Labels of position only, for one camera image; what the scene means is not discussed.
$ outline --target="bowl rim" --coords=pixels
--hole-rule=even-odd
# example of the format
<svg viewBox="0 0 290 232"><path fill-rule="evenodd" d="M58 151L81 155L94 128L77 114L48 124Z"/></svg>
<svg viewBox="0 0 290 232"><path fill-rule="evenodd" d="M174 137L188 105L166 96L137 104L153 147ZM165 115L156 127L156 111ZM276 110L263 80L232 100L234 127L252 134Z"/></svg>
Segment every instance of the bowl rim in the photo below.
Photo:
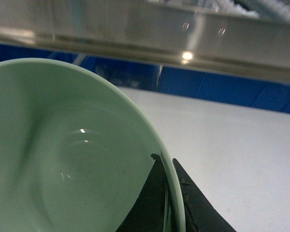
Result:
<svg viewBox="0 0 290 232"><path fill-rule="evenodd" d="M101 84L107 86L114 93L116 93L119 97L121 97L122 100L128 103L130 107L133 108L133 110L137 113L137 115L142 119L142 121L148 127L148 129L150 130L150 132L152 133L152 135L154 136L158 145L161 148L161 152L162 152L161 159L162 159L165 171L166 171L166 175L167 175L169 187L170 187L170 192L172 195L172 202L174 206L177 229L179 232L185 232L186 231L186 218L185 218L184 201L183 201L182 191L181 191L180 183L177 177L177 173L176 173L174 164L172 162L172 158L167 152L167 149L165 145L163 144L162 139L160 138L158 132L153 127L153 125L148 121L148 119L142 113L140 108L125 93L123 93L120 89L118 89L116 86L114 86L113 84L105 80L104 78L100 77L99 75L85 68L82 68L74 64L64 62L64 61L47 59L47 58L17 58L17 59L1 61L0 68L2 66L24 64L24 63L37 63L37 64L42 63L42 64L50 64L50 65L55 65L55 66L61 66L68 69L73 69L77 72L87 75L88 77L94 78L96 81L99 81Z"/></svg>

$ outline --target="green bowl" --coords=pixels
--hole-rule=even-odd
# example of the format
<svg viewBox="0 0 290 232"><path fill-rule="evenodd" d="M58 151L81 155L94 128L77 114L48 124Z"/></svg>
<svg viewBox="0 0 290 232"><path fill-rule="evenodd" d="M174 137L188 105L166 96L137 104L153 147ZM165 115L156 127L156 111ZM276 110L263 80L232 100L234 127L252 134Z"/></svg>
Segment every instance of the green bowl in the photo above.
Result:
<svg viewBox="0 0 290 232"><path fill-rule="evenodd" d="M177 175L134 103L96 74L61 61L0 63L0 231L112 232L162 154L177 228Z"/></svg>

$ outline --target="white table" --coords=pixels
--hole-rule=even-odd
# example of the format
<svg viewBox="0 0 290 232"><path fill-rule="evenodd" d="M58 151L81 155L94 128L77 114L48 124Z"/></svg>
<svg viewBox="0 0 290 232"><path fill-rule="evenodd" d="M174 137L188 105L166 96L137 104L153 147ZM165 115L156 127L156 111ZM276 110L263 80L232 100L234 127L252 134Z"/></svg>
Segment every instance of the white table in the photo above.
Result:
<svg viewBox="0 0 290 232"><path fill-rule="evenodd" d="M238 232L290 232L290 115L121 88Z"/></svg>

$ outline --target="black object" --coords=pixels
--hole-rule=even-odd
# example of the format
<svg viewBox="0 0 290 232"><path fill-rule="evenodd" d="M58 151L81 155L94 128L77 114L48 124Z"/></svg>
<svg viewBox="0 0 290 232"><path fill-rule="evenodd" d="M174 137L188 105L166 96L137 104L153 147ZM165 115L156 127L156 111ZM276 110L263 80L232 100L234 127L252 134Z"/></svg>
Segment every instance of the black object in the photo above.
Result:
<svg viewBox="0 0 290 232"><path fill-rule="evenodd" d="M235 232L232 226L212 207L180 163L173 164L182 190L187 232Z"/></svg>
<svg viewBox="0 0 290 232"><path fill-rule="evenodd" d="M177 232L170 197L166 202L168 182L161 157L152 154L155 163L134 206L116 232L162 232L165 206L170 205L171 230Z"/></svg>

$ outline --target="stainless steel shelf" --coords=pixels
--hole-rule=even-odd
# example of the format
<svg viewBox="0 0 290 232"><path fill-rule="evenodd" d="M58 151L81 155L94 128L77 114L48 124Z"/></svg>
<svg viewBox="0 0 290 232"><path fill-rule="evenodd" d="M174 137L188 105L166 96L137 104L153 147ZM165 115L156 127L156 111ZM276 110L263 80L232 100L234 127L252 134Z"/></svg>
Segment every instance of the stainless steel shelf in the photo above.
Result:
<svg viewBox="0 0 290 232"><path fill-rule="evenodd" d="M290 24L137 0L0 0L0 43L290 83Z"/></svg>

